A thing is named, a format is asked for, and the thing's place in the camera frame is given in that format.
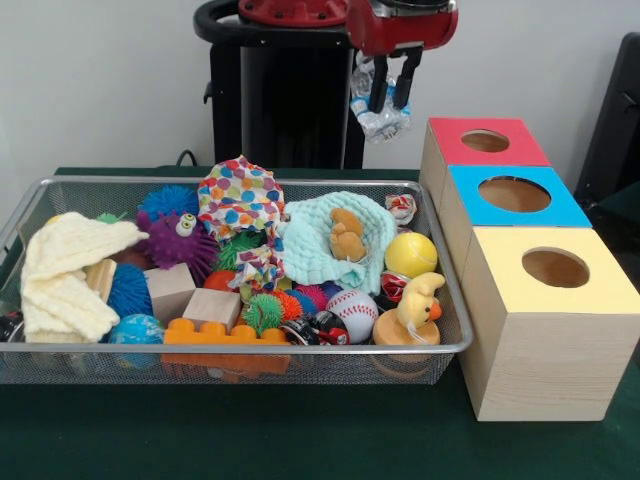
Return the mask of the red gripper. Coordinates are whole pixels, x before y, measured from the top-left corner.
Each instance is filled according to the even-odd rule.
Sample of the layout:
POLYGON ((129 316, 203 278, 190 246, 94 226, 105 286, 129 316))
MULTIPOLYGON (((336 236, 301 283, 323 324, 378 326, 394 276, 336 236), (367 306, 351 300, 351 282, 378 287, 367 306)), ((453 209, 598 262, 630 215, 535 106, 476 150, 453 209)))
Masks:
POLYGON ((458 24, 456 1, 348 1, 346 29, 351 44, 374 56, 369 110, 384 108, 388 64, 385 55, 405 58, 397 77, 393 104, 403 109, 410 96, 423 50, 444 46, 458 24))

